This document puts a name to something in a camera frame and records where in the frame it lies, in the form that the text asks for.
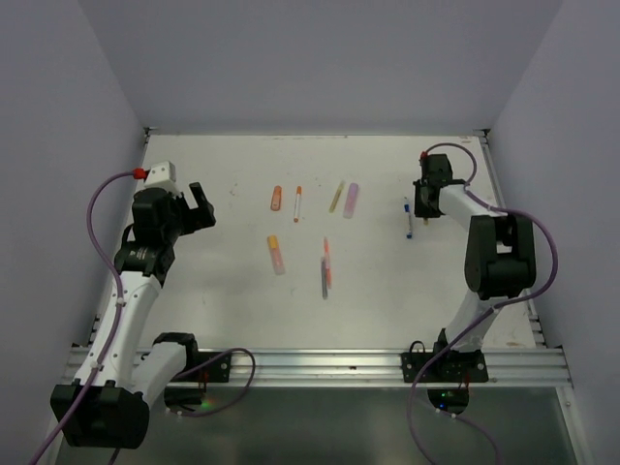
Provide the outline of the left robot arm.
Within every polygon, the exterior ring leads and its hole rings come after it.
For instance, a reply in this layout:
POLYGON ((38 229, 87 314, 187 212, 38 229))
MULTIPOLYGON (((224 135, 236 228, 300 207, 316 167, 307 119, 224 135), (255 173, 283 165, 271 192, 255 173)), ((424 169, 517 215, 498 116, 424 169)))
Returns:
POLYGON ((189 189, 196 207, 162 187, 134 195, 133 222, 113 259, 114 284, 95 340, 73 380, 56 386, 50 398, 72 447, 138 448, 166 385, 200 372, 202 358, 191 333, 160 334, 146 358, 136 361, 147 316, 175 260, 176 241, 216 224, 200 183, 189 189))

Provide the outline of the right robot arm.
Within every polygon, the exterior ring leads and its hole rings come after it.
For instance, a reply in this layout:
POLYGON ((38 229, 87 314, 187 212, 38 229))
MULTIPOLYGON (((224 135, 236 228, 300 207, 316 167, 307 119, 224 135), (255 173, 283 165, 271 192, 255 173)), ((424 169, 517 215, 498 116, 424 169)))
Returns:
POLYGON ((519 298, 537 279, 533 224, 477 200, 463 179, 453 177, 445 154, 420 155, 414 182, 414 214, 448 216, 467 233, 464 278, 468 288, 455 316, 431 352, 410 352, 411 378, 423 383, 488 380, 482 346, 502 306, 519 298))

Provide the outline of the red slim pen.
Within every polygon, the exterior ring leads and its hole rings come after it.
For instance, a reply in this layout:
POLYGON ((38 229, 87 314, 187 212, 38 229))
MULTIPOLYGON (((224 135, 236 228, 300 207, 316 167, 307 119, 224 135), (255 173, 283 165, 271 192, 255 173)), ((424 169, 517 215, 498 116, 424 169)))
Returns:
POLYGON ((324 260, 325 260, 325 282, 328 289, 331 289, 331 266, 330 266, 330 249, 328 238, 324 236, 324 260))

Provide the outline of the blue white marker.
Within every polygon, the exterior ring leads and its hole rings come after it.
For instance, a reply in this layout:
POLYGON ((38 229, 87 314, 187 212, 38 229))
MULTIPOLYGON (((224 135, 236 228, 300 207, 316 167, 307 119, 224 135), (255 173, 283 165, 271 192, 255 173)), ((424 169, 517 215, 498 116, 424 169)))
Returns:
POLYGON ((407 217, 407 225, 408 229, 406 232, 407 239, 413 239, 414 236, 414 217, 411 209, 410 200, 408 198, 404 198, 404 212, 407 217))

